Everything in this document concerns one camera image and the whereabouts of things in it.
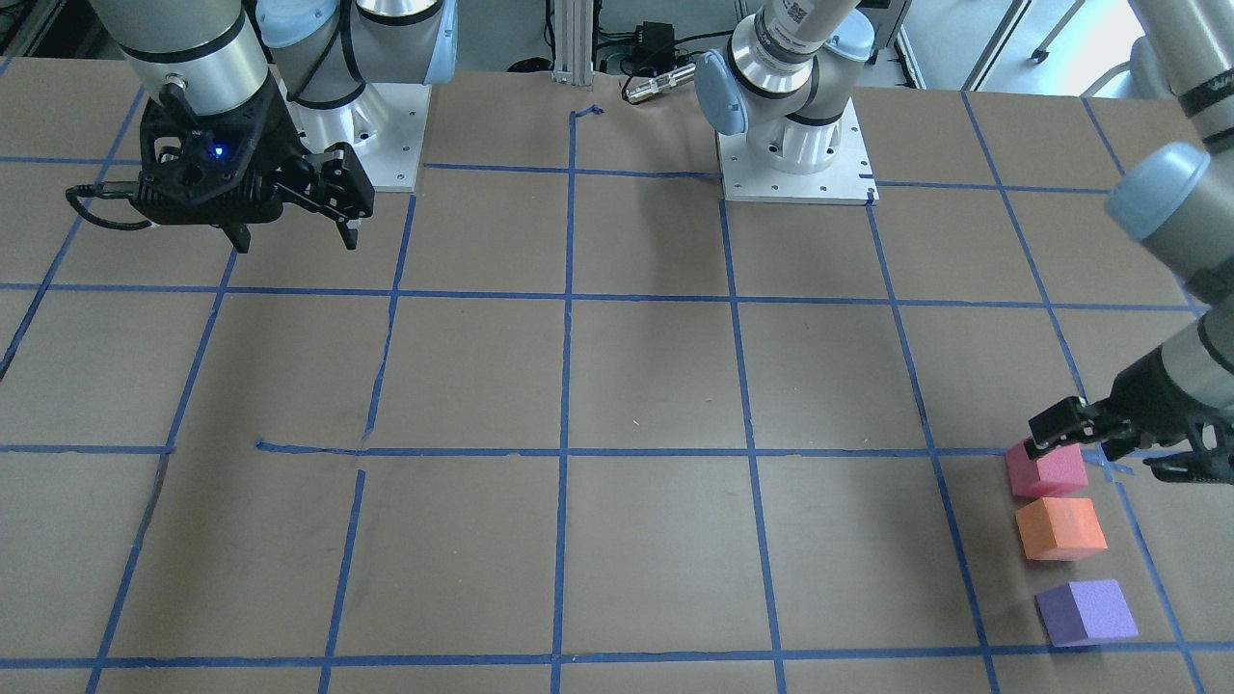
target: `table surface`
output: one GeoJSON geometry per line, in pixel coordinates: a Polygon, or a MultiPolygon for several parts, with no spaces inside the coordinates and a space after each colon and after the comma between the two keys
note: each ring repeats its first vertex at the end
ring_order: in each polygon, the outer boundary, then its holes
{"type": "Polygon", "coordinates": [[[359,251],[236,256],[64,204],[127,65],[0,70],[0,690],[1234,690],[1232,491],[1090,453],[1033,563],[1000,456],[1198,315],[1102,212],[1176,105],[860,90],[881,201],[752,205],[689,90],[464,73],[359,251]],[[1050,650],[1104,578],[1140,637],[1050,650]]]}

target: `stack of blocks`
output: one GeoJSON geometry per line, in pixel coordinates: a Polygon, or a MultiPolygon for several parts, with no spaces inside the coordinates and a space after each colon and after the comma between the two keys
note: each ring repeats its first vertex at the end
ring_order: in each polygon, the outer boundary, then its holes
{"type": "MultiPolygon", "coordinates": [[[[1079,446],[1058,448],[1038,459],[1028,441],[1007,451],[1012,494],[1037,499],[1016,511],[1024,556],[1037,561],[1076,562],[1107,548],[1091,499],[1067,499],[1088,485],[1079,446]]],[[[1070,582],[1037,596],[1050,643],[1093,646],[1139,636],[1117,580],[1070,582]]]]}

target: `pink cube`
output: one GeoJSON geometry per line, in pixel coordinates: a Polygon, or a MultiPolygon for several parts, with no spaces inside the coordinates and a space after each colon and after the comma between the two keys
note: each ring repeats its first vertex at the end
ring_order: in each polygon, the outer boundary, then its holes
{"type": "Polygon", "coordinates": [[[1066,496],[1088,487],[1080,446],[1055,448],[1038,459],[1028,457],[1024,440],[1007,451],[1007,477],[1011,493],[1016,496],[1038,499],[1041,496],[1066,496]]]}

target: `light blue cap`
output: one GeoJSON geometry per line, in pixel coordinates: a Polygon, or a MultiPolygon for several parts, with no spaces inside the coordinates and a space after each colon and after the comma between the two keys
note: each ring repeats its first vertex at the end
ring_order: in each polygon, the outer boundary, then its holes
{"type": "Polygon", "coordinates": [[[424,84],[445,84],[454,79],[454,65],[459,53],[459,7],[458,0],[445,0],[442,7],[442,23],[437,28],[437,44],[433,57],[428,61],[428,73],[424,84]]]}
{"type": "Polygon", "coordinates": [[[737,135],[749,127],[742,88],[719,51],[707,51],[695,61],[695,94],[707,122],[721,135],[737,135]]]}
{"type": "Polygon", "coordinates": [[[864,63],[874,51],[874,25],[861,11],[853,10],[823,46],[842,58],[864,63]]]}
{"type": "Polygon", "coordinates": [[[308,38],[338,11],[338,0],[259,0],[262,43],[286,48],[308,38]]]}
{"type": "Polygon", "coordinates": [[[1141,242],[1178,211],[1212,161],[1191,144],[1171,142],[1114,186],[1106,199],[1106,212],[1135,242],[1141,242]]]}

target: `white mounting plate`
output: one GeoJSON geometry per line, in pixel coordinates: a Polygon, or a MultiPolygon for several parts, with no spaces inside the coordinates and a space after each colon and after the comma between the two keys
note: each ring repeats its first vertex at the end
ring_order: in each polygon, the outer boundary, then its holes
{"type": "Polygon", "coordinates": [[[830,165],[816,174],[776,170],[755,157],[745,133],[717,135],[724,199],[742,203],[802,203],[811,205],[865,205],[879,186],[865,151],[865,138],[850,100],[840,116],[839,146],[830,165]]]}
{"type": "Polygon", "coordinates": [[[424,84],[371,84],[394,112],[386,132],[355,146],[364,170],[380,193],[415,193],[420,157],[428,126],[432,86],[424,84]]]}

